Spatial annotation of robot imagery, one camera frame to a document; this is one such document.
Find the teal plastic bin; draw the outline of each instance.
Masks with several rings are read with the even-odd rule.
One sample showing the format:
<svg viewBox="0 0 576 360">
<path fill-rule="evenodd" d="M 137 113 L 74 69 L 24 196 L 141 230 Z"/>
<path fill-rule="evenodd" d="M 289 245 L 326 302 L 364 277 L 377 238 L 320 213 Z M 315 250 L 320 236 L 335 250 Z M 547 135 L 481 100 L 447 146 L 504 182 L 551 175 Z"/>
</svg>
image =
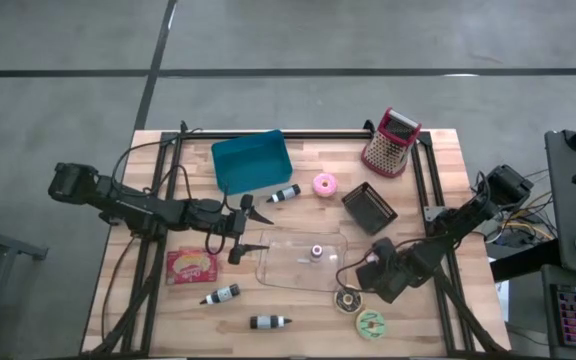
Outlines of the teal plastic bin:
<svg viewBox="0 0 576 360">
<path fill-rule="evenodd" d="M 228 195 L 288 182 L 292 164 L 279 130 L 212 145 L 217 186 Z"/>
</svg>

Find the box grater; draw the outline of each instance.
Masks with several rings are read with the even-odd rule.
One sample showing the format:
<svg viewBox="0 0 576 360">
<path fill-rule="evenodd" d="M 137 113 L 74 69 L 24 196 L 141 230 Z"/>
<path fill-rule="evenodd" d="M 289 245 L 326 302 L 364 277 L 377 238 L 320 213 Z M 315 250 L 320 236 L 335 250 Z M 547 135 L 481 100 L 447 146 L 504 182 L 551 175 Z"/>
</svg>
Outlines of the box grater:
<svg viewBox="0 0 576 360">
<path fill-rule="evenodd" d="M 362 151 L 361 160 L 383 176 L 395 177 L 401 174 L 419 130 L 421 124 L 388 108 L 372 140 Z"/>
</svg>

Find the wooden table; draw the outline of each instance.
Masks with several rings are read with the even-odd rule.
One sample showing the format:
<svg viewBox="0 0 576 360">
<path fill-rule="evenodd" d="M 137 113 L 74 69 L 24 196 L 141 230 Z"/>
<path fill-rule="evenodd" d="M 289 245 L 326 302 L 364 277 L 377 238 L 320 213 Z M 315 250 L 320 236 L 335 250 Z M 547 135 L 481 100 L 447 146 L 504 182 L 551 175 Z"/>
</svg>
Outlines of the wooden table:
<svg viewBox="0 0 576 360">
<path fill-rule="evenodd" d="M 466 168 L 455 130 L 430 130 L 444 197 L 447 206 L 459 207 L 471 198 Z M 133 145 L 158 141 L 160 131 L 138 131 Z M 221 199 L 217 189 L 210 146 L 213 141 L 185 140 L 181 163 L 188 169 L 190 188 L 195 198 Z M 291 183 L 301 186 L 298 198 L 277 204 L 266 204 L 256 197 L 258 211 L 275 222 L 274 226 L 248 221 L 243 236 L 245 243 L 258 243 L 265 229 L 341 233 L 348 239 L 346 263 L 361 258 L 370 244 L 388 236 L 393 242 L 423 237 L 422 217 L 412 161 L 396 179 L 381 177 L 359 160 L 365 140 L 287 140 L 294 173 Z M 423 147 L 422 165 L 426 188 L 431 191 Z M 134 151 L 126 166 L 124 183 L 141 189 L 150 186 L 157 147 Z M 337 194 L 319 198 L 313 194 L 311 181 L 320 172 L 334 174 L 339 181 Z M 397 211 L 399 217 L 377 235 L 367 236 L 345 211 L 340 199 L 364 181 L 368 181 Z M 253 194 L 269 195 L 270 191 Z M 175 198 L 186 198 L 183 176 L 178 176 Z M 194 231 L 169 232 L 167 250 L 180 247 L 203 247 L 205 235 Z M 126 228 L 116 227 L 109 236 L 100 279 L 95 293 L 83 349 L 98 345 L 101 305 L 110 275 L 117 259 L 130 241 Z M 129 250 L 115 281 L 108 311 L 106 331 L 124 312 L 136 264 L 138 242 Z M 387 322 L 385 338 L 366 341 L 355 330 L 355 317 L 338 312 L 332 305 L 332 294 L 287 290 L 261 285 L 255 277 L 256 253 L 242 258 L 238 266 L 226 261 L 229 241 L 219 255 L 219 278 L 216 283 L 166 285 L 161 281 L 157 316 L 150 348 L 151 356 L 176 357 L 286 357 L 286 356 L 439 356 L 445 354 L 434 286 L 431 281 L 418 289 L 407 288 L 393 304 L 374 294 L 365 297 L 368 308 L 380 311 Z M 475 316 L 495 340 L 509 349 L 509 341 L 497 299 L 484 244 L 480 236 L 470 235 L 457 251 L 466 300 Z M 357 284 L 354 271 L 347 273 L 348 282 Z M 242 295 L 214 306 L 199 305 L 218 287 L 239 284 Z M 284 329 L 250 330 L 252 315 L 275 314 L 293 319 Z M 141 338 L 142 319 L 138 319 L 135 338 Z M 458 319 L 451 311 L 454 333 L 459 338 Z"/>
</svg>

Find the concrete floor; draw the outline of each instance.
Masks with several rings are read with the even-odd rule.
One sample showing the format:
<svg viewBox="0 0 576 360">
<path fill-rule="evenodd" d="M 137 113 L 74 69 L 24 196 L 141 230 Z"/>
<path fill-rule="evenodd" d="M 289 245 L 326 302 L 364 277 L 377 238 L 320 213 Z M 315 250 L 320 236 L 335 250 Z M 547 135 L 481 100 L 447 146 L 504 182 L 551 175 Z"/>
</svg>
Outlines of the concrete floor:
<svg viewBox="0 0 576 360">
<path fill-rule="evenodd" d="M 147 69 L 165 6 L 0 0 L 0 69 Z M 576 0 L 184 0 L 162 63 L 182 67 L 576 67 Z M 0 359 L 77 353 L 108 229 L 46 190 L 58 161 L 111 171 L 144 84 L 0 79 L 0 232 L 50 247 L 15 265 Z M 544 132 L 576 129 L 576 76 L 159 79 L 146 128 L 357 128 L 387 106 L 456 128 L 471 180 L 500 163 L 528 173 L 546 166 Z M 539 278 L 513 287 L 511 322 L 543 332 Z"/>
</svg>

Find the pink donut toy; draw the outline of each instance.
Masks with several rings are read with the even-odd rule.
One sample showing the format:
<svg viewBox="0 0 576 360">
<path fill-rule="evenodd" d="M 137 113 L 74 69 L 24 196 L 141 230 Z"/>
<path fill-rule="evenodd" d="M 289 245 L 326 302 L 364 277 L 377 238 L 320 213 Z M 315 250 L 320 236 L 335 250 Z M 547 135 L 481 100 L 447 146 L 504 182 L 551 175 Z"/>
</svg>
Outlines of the pink donut toy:
<svg viewBox="0 0 576 360">
<path fill-rule="evenodd" d="M 312 181 L 315 194 L 321 197 L 332 196 L 337 191 L 337 179 L 332 174 L 321 173 Z"/>
</svg>

